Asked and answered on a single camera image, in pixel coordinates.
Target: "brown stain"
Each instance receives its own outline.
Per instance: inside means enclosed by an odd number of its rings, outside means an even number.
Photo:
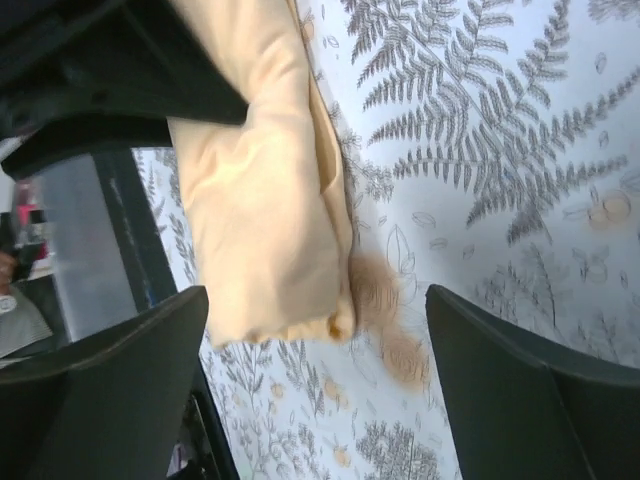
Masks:
[[[352,255],[349,280],[359,328],[380,331],[396,321],[400,290],[385,258]]]
[[[396,272],[380,255],[352,255],[349,277],[358,327],[380,341],[389,375],[404,389],[422,392],[430,381],[429,352],[400,323]]]
[[[382,363],[399,385],[412,392],[422,392],[429,386],[429,352],[400,325],[382,330],[380,347]]]

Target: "yellow towel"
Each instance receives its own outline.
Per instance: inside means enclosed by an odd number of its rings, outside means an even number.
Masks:
[[[241,128],[169,119],[213,346],[349,339],[342,159],[293,2],[171,1],[249,103]]]

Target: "pink object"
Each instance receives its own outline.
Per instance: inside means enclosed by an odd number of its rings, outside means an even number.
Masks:
[[[20,219],[21,226],[29,223],[29,213],[33,210],[37,210],[35,205],[18,205],[18,218]]]

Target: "botanical print fabric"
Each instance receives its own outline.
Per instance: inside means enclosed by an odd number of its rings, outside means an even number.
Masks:
[[[342,144],[362,331],[201,357],[244,479],[461,478],[424,316],[440,283],[640,368],[640,3],[300,0]],[[170,150],[140,150],[176,281]]]

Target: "floral pattern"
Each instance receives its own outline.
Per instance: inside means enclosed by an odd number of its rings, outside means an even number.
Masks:
[[[625,0],[299,0],[338,132],[359,330],[201,359],[243,479],[456,480],[424,316],[440,283],[640,368],[640,67]],[[136,150],[180,288],[175,156]]]

